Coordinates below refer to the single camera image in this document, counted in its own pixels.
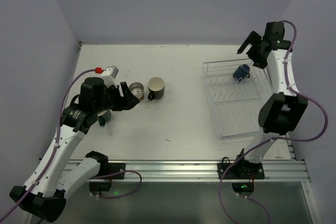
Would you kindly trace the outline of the beige cup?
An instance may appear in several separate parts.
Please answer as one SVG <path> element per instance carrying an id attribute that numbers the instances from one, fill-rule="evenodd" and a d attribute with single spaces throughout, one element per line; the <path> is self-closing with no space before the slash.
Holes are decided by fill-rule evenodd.
<path id="1" fill-rule="evenodd" d="M 142 83 L 134 82 L 130 84 L 129 90 L 136 98 L 138 98 L 140 101 L 143 101 L 145 93 L 144 93 L 144 86 Z"/>

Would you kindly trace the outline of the teal cup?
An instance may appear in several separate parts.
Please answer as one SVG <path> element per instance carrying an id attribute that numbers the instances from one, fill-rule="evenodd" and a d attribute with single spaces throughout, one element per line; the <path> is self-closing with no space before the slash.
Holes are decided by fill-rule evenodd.
<path id="1" fill-rule="evenodd" d="M 111 111 L 105 111 L 104 113 L 101 113 L 98 115 L 98 123 L 101 127 L 104 127 L 106 123 L 108 123 L 111 120 Z"/>

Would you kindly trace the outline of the black mug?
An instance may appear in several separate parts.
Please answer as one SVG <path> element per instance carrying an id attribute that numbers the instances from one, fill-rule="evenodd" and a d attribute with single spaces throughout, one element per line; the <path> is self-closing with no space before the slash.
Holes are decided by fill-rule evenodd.
<path id="1" fill-rule="evenodd" d="M 160 100 L 164 96 L 165 82 L 160 77 L 153 77 L 148 81 L 148 99 L 150 101 Z"/>

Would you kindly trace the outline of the blue mug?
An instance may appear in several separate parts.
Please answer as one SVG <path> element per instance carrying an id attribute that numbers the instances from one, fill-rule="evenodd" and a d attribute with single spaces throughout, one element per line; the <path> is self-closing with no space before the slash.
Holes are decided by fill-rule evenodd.
<path id="1" fill-rule="evenodd" d="M 240 65 L 233 73 L 233 78 L 238 81 L 242 82 L 245 79 L 250 78 L 250 66 L 247 64 Z"/>

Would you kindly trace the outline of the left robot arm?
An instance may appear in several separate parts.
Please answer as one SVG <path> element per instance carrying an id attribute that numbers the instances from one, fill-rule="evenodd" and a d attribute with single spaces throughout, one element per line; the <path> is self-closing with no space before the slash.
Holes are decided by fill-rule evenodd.
<path id="1" fill-rule="evenodd" d="M 108 157 L 91 151 L 66 176 L 62 173 L 72 153 L 85 138 L 100 114 L 134 108 L 140 100 L 126 82 L 108 86 L 99 77 L 86 78 L 60 118 L 56 135 L 36 170 L 22 186 L 14 186 L 11 199 L 42 220 L 54 222 L 69 197 L 87 180 L 110 178 Z"/>

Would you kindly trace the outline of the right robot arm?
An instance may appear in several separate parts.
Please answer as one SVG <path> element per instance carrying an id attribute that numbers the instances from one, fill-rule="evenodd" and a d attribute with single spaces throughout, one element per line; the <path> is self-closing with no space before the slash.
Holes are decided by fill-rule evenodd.
<path id="1" fill-rule="evenodd" d="M 292 43 L 284 36 L 283 23 L 268 22 L 264 35 L 252 31 L 237 50 L 241 54 L 251 46 L 247 56 L 254 67 L 268 69 L 272 89 L 272 95 L 259 111 L 258 133 L 235 160 L 232 169 L 237 175 L 257 175 L 270 147 L 296 128 L 308 106 L 308 100 L 295 86 L 290 62 Z"/>

